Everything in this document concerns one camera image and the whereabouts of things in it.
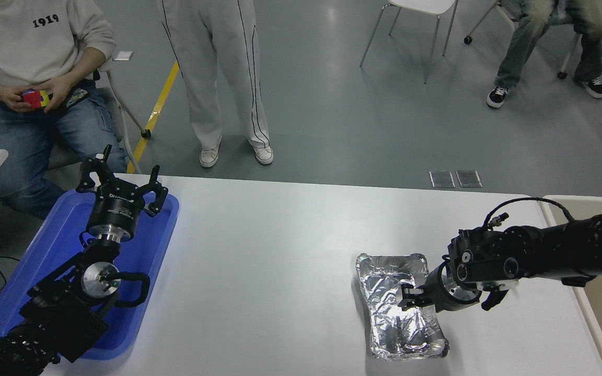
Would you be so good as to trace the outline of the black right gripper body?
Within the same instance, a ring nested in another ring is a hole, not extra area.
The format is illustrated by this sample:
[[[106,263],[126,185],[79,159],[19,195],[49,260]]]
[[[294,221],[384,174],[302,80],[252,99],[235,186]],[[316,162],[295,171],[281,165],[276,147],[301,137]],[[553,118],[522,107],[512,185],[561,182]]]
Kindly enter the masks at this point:
[[[454,281],[447,263],[441,263],[429,273],[422,289],[428,300],[435,305],[436,312],[457,311],[464,307],[464,303],[458,297],[462,288]]]

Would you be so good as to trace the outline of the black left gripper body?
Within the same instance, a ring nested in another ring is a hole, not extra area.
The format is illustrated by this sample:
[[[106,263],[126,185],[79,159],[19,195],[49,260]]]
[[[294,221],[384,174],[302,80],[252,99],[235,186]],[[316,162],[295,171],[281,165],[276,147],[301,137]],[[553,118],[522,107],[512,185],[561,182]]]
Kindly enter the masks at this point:
[[[122,235],[133,236],[144,205],[143,195],[136,190],[136,186],[98,188],[87,231],[97,236],[105,233],[107,228],[119,228]]]

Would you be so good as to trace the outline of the person's left hand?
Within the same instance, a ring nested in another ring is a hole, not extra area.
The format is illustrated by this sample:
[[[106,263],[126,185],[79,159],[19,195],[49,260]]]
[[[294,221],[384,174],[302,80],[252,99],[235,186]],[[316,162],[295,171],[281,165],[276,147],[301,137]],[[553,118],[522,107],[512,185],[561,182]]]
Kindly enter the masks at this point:
[[[64,104],[71,89],[81,81],[81,78],[74,78],[69,74],[58,76],[57,78],[48,79],[44,83],[31,86],[34,90],[48,90],[53,93],[53,98],[44,108],[44,112],[48,113],[51,110],[57,110]]]

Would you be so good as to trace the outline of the person's right hand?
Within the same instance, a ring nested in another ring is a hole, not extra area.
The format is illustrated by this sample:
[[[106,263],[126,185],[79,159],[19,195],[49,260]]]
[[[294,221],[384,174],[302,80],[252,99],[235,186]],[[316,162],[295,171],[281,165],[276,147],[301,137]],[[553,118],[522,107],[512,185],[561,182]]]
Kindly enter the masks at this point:
[[[24,102],[21,97],[24,92],[32,88],[32,86],[0,86],[0,102],[17,113],[33,112],[31,104]]]

